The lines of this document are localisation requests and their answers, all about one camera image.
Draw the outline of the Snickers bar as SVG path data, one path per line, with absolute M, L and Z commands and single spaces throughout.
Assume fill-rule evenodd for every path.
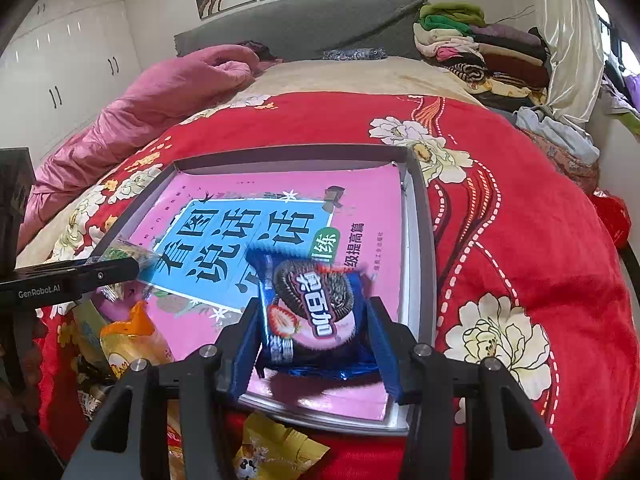
M 115 382 L 116 379 L 112 373 L 106 374 L 99 370 L 96 373 L 80 372 L 78 374 L 78 400 L 82 414 L 89 422 L 93 421 Z

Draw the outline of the orange rice cracker pack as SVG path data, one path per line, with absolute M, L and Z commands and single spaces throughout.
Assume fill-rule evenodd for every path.
M 111 371 L 117 379 L 137 359 L 152 365 L 175 361 L 168 343 L 146 312 L 146 302 L 138 301 L 126 321 L 117 321 L 100 330 L 100 345 Z

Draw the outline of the clear crispy cake pack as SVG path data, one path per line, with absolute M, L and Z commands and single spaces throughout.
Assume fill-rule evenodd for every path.
M 160 256 L 152 250 L 132 244 L 128 240 L 114 240 L 101 255 L 90 256 L 87 262 L 96 264 L 96 290 L 109 302 L 124 301 L 141 273 L 152 269 Z

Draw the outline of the yellow Alpenliebe candy pack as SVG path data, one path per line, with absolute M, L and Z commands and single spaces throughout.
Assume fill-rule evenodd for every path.
M 254 412 L 244 422 L 233 467 L 238 479 L 296 480 L 329 450 L 306 434 Z

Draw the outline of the blue Oreo pack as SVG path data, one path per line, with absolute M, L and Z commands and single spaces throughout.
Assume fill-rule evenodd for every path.
M 351 380 L 378 372 L 361 274 L 292 252 L 247 249 L 262 308 L 256 372 Z

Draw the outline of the white wardrobe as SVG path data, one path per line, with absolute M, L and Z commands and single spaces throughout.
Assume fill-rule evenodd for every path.
M 1 145 L 39 164 L 139 74 L 125 0 L 39 0 L 1 57 Z

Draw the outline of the red floral blanket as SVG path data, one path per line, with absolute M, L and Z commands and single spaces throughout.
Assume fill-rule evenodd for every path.
M 587 195 L 504 118 L 436 96 L 251 96 L 195 115 L 99 180 L 52 249 L 80 258 L 170 162 L 258 146 L 388 143 L 419 157 L 438 273 L 438 350 L 499 359 L 579 479 L 620 456 L 639 345 L 616 248 Z

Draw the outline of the pink Chinese workbook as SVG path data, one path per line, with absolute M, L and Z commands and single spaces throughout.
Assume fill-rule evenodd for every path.
M 380 426 L 366 300 L 400 309 L 401 173 L 358 169 L 206 174 L 154 168 L 103 240 L 139 247 L 134 285 L 175 360 L 258 304 L 243 402 L 334 424 Z

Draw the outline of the dark shallow box tray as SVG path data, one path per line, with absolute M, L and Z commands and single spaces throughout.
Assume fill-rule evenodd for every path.
M 250 248 L 363 276 L 388 315 L 435 338 L 435 251 L 416 155 L 384 144 L 209 154 L 155 176 L 96 246 L 154 252 L 134 283 L 176 359 L 214 340 L 259 294 Z

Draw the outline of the red plastic bag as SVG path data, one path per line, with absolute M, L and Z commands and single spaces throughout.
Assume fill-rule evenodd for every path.
M 590 195 L 591 203 L 617 249 L 623 249 L 629 240 L 631 218 L 625 202 L 605 190 L 596 188 Z

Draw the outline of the grey clothes pile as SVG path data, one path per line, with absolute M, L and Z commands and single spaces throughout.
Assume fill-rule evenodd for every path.
M 585 165 L 592 165 L 600 157 L 592 137 L 584 130 L 558 122 L 536 108 L 520 107 L 515 113 L 515 125 L 539 134 L 552 144 L 567 150 Z

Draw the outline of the grey headboard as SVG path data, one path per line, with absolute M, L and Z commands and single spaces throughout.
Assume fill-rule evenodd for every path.
M 179 56 L 253 41 L 285 61 L 331 50 L 382 49 L 418 58 L 413 23 L 426 0 L 278 0 L 224 15 L 175 36 Z

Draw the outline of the folded clothes stack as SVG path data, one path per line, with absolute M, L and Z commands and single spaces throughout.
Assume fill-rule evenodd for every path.
M 550 49 L 536 28 L 488 23 L 472 3 L 427 3 L 413 24 L 413 39 L 427 63 L 452 73 L 487 106 L 515 112 L 547 101 Z

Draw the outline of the patterned small pillow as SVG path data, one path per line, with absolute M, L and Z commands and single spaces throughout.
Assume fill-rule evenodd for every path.
M 387 58 L 383 48 L 332 49 L 322 53 L 325 61 L 381 61 Z

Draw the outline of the cream satin curtain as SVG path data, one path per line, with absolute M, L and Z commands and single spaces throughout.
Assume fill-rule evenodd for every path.
M 547 106 L 559 122 L 582 128 L 591 117 L 604 71 L 593 0 L 535 0 L 538 30 L 550 48 Z

